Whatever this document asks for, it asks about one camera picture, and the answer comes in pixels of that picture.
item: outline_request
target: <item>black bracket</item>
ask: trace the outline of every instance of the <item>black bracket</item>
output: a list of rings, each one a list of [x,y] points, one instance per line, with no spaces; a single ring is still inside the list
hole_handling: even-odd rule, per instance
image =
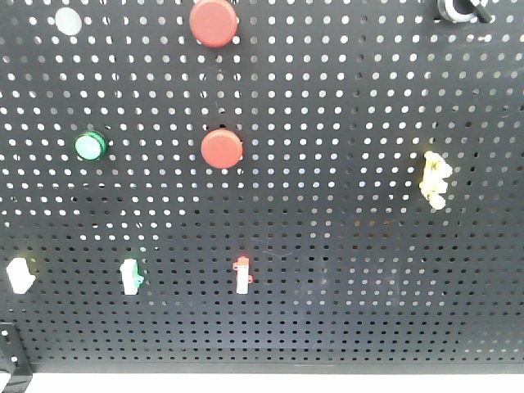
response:
[[[24,393],[33,370],[13,323],[0,323],[0,371],[11,374],[3,393]]]

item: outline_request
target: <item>red and white clip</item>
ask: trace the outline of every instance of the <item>red and white clip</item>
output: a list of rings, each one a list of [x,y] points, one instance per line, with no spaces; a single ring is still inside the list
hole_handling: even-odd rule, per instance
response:
[[[237,272],[237,294],[246,295],[248,284],[253,282],[253,276],[249,274],[249,258],[238,258],[233,264],[233,270]]]

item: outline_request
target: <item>green button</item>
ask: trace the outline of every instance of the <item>green button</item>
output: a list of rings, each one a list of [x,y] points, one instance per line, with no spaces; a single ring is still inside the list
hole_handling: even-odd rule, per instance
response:
[[[75,150],[84,160],[98,160],[106,154],[107,140],[97,131],[84,131],[75,139]]]

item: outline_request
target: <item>white plastic clip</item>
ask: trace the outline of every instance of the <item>white plastic clip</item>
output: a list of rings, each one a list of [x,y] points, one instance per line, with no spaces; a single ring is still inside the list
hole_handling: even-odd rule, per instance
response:
[[[233,270],[237,272],[237,294],[246,295],[248,284],[253,282],[253,276],[249,274],[249,258],[241,256],[233,264]]]
[[[433,151],[426,152],[424,157],[426,158],[424,177],[418,186],[433,209],[444,209],[445,199],[441,194],[448,192],[448,183],[444,179],[453,174],[453,168],[446,164],[440,154]]]
[[[25,258],[15,258],[6,268],[7,276],[17,295],[24,295],[33,285],[36,277],[29,272]]]
[[[144,282],[144,277],[138,274],[137,260],[124,260],[124,263],[120,266],[120,272],[124,283],[124,294],[136,295],[138,288]]]

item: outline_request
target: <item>red cap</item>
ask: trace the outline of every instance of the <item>red cap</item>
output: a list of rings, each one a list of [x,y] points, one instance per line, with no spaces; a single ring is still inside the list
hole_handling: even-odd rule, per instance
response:
[[[226,0],[200,0],[191,9],[189,25],[207,47],[223,47],[237,33],[237,13]]]
[[[227,169],[242,157],[242,141],[227,129],[216,129],[206,135],[201,144],[204,160],[215,168]]]

